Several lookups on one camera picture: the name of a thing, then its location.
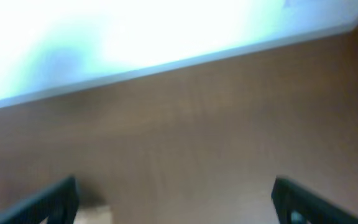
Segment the cardboard box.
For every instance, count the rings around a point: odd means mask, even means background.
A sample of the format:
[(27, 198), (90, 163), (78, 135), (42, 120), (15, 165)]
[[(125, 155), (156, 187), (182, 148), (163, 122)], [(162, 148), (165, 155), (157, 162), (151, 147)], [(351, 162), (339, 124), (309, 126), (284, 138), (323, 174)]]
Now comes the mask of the cardboard box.
[(114, 224), (114, 216), (109, 206), (81, 208), (77, 211), (74, 224)]

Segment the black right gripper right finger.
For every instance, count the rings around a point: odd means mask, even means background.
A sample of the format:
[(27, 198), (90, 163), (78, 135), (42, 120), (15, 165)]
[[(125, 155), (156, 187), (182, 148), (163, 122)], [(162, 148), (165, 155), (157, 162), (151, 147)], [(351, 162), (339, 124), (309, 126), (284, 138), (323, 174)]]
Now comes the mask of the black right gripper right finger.
[(271, 198), (281, 224), (358, 224), (357, 216), (284, 177), (276, 177)]

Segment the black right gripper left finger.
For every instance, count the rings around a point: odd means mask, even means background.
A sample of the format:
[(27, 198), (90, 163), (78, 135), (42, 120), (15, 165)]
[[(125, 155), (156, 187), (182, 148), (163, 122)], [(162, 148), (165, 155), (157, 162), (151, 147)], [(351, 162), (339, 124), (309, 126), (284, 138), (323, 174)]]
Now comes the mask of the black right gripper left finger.
[(73, 224), (80, 204), (76, 179), (69, 176), (0, 213), (0, 224)]

